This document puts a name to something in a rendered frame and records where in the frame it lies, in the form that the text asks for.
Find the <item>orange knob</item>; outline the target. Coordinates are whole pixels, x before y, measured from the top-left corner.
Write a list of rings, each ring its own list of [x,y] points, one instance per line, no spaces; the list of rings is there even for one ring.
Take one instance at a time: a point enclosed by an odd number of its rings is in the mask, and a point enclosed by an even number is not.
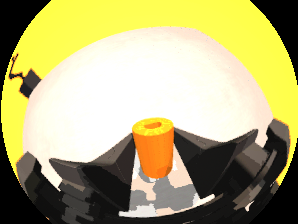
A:
[[[173,167],[173,121],[142,119],[132,125],[132,131],[142,172],[152,179],[168,176]]]

